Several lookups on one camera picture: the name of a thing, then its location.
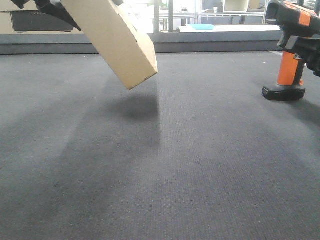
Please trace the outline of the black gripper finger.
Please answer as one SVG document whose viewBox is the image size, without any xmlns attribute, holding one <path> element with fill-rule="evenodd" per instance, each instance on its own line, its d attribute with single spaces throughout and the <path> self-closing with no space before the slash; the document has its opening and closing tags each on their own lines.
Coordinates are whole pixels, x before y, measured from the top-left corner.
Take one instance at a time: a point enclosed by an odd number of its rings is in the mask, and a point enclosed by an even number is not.
<svg viewBox="0 0 320 240">
<path fill-rule="evenodd" d="M 60 0 L 35 0 L 34 2 L 37 9 L 43 14 L 60 19 L 81 31 L 81 28 L 64 8 Z"/>
</svg>

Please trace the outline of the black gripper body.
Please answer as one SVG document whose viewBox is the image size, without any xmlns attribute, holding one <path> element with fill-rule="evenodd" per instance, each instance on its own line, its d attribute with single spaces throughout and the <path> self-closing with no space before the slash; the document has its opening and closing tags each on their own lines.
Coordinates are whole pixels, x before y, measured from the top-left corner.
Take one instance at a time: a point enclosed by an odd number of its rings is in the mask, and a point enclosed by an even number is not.
<svg viewBox="0 0 320 240">
<path fill-rule="evenodd" d="M 287 52 L 297 54 L 305 61 L 309 70 L 320 76 L 320 39 L 291 36 L 284 45 Z"/>
</svg>

